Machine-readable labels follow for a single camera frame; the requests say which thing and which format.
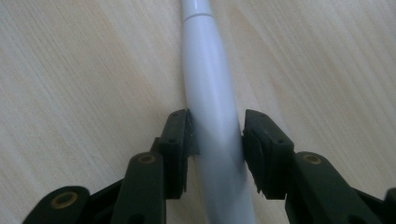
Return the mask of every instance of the wooden table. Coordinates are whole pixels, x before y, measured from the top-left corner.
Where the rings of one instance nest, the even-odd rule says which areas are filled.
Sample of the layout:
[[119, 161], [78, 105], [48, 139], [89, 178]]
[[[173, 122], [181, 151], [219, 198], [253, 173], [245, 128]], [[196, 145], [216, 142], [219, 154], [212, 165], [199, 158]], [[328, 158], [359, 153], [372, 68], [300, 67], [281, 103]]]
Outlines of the wooden table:
[[[396, 2], [217, 0], [239, 118], [273, 118], [353, 187], [396, 186]], [[92, 193], [186, 107], [178, 0], [0, 3], [0, 223], [66, 185]], [[168, 223], [204, 223], [194, 159]], [[249, 178], [258, 223], [288, 223]]]

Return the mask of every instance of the white tube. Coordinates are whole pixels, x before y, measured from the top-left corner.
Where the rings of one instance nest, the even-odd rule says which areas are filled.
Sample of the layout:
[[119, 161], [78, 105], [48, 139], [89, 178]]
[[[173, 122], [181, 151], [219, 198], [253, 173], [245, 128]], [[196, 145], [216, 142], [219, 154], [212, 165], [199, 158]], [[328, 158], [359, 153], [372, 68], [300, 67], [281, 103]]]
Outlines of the white tube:
[[233, 84], [207, 0], [183, 0], [183, 72], [207, 222], [255, 223]]

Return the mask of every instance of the light wood grain surface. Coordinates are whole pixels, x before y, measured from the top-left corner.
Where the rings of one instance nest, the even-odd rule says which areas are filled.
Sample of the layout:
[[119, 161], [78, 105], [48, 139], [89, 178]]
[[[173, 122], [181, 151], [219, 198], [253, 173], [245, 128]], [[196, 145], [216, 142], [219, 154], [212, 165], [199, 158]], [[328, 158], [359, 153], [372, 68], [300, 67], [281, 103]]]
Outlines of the light wood grain surface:
[[[396, 186], [395, 1], [211, 5], [241, 124], [260, 110], [351, 186], [379, 198]], [[179, 0], [0, 1], [0, 223], [59, 187], [121, 179], [186, 107], [181, 71]], [[205, 223], [194, 166], [168, 223]], [[258, 223], [288, 223], [249, 181]]]

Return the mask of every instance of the wood grain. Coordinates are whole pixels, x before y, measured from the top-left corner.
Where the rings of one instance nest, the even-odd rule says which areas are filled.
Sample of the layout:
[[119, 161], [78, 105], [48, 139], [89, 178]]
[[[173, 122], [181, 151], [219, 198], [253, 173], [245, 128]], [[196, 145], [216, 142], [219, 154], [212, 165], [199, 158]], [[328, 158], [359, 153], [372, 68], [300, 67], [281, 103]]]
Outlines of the wood grain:
[[[167, 115], [186, 107], [181, 7], [161, 1], [0, 2], [0, 223], [47, 193], [123, 177]], [[396, 3], [211, 2], [245, 109], [270, 115], [296, 151], [328, 158], [353, 187], [396, 186]], [[168, 223], [205, 223], [191, 160]], [[288, 223], [255, 193], [258, 223]]]

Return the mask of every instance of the white cylindrical object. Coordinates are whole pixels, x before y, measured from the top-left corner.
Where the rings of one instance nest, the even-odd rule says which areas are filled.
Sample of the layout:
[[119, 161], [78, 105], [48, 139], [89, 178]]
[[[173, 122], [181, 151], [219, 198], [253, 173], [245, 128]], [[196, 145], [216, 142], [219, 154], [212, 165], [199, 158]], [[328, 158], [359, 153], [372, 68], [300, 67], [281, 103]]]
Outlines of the white cylindrical object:
[[255, 223], [233, 84], [207, 1], [183, 0], [183, 72], [207, 222]]

